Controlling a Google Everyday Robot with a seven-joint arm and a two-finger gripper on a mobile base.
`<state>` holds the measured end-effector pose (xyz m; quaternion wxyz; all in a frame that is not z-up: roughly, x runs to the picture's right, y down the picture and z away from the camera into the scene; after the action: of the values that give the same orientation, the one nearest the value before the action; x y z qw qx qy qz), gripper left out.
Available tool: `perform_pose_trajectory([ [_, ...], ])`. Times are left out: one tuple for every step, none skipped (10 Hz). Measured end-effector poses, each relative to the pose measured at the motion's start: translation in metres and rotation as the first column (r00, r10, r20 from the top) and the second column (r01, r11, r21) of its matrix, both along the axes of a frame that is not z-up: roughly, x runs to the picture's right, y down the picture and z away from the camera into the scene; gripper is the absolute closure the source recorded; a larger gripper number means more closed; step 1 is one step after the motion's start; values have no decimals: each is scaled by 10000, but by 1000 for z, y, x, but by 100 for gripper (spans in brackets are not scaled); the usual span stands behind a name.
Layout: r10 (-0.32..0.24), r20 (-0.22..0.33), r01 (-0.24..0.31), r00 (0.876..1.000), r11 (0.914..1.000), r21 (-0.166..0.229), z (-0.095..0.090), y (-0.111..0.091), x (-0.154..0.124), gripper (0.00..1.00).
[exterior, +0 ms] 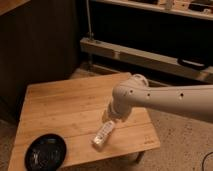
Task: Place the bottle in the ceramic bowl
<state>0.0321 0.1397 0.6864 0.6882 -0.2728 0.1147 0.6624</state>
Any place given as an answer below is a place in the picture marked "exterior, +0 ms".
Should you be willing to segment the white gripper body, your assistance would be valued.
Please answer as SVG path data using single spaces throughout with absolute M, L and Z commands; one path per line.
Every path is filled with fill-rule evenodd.
M 102 122 L 125 122 L 131 114 L 131 108 L 125 105 L 115 105 L 110 103 L 102 115 Z

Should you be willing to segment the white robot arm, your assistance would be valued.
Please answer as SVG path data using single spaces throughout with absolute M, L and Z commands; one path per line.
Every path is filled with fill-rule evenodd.
M 113 88 L 102 120 L 125 122 L 134 107 L 213 123 L 213 85 L 150 87 L 143 75 L 134 74 Z

